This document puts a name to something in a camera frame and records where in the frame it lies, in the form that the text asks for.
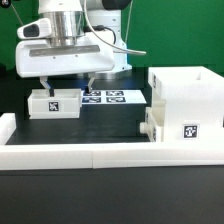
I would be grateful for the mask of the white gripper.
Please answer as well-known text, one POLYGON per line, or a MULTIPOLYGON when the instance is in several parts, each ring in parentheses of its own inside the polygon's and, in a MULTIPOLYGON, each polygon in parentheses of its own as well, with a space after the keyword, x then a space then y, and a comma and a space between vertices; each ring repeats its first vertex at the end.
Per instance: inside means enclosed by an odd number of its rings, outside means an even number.
MULTIPOLYGON (((52 47, 46 39, 21 41, 16 47, 16 70, 20 77, 40 77, 40 83, 54 97, 48 77, 112 70, 113 49, 94 34, 87 33, 75 46, 52 47)), ((90 94, 95 75, 88 75, 85 93, 90 94)))

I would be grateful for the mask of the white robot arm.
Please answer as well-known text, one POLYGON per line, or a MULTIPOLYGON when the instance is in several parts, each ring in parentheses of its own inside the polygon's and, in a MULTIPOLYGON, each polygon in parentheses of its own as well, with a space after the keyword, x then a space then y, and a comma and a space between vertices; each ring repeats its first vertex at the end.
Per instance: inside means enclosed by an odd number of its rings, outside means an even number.
POLYGON ((39 19, 17 30, 22 78, 129 70, 121 11, 130 0, 39 0, 39 19))

